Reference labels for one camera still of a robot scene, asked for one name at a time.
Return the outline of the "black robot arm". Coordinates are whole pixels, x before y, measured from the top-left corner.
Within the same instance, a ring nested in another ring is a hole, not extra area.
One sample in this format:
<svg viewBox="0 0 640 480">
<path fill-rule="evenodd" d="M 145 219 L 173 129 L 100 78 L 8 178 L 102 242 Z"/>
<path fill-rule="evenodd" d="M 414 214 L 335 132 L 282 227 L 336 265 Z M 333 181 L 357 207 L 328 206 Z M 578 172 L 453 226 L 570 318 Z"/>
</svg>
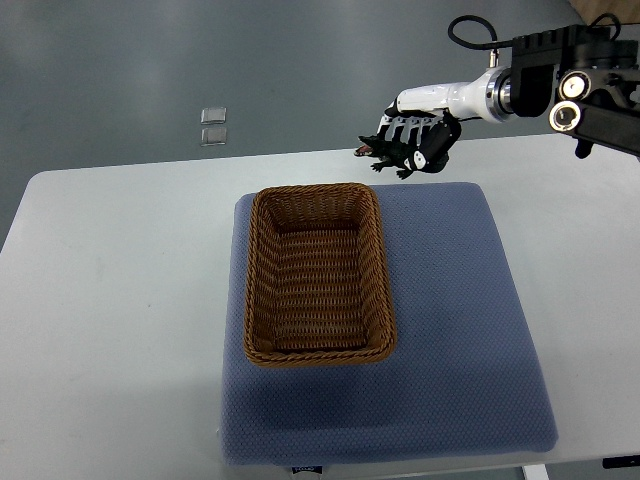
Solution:
<svg viewBox="0 0 640 480">
<path fill-rule="evenodd" d="M 577 141 L 639 155 L 639 42 L 620 28 L 570 25 L 513 38 L 510 107 L 519 117 L 546 115 L 552 130 Z"/>
</svg>

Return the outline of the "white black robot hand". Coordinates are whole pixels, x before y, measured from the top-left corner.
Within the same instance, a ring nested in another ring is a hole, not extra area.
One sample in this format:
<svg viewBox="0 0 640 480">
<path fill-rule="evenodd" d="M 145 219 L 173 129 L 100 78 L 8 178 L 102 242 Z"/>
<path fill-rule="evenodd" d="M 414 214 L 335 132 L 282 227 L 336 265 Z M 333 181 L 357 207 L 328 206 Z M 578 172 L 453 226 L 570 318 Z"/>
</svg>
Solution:
<svg viewBox="0 0 640 480">
<path fill-rule="evenodd" d="M 374 136 L 415 146 L 437 159 L 459 139 L 463 122 L 502 123 L 513 115 L 510 74 L 507 67 L 491 67 L 472 82 L 404 90 L 385 110 Z"/>
</svg>

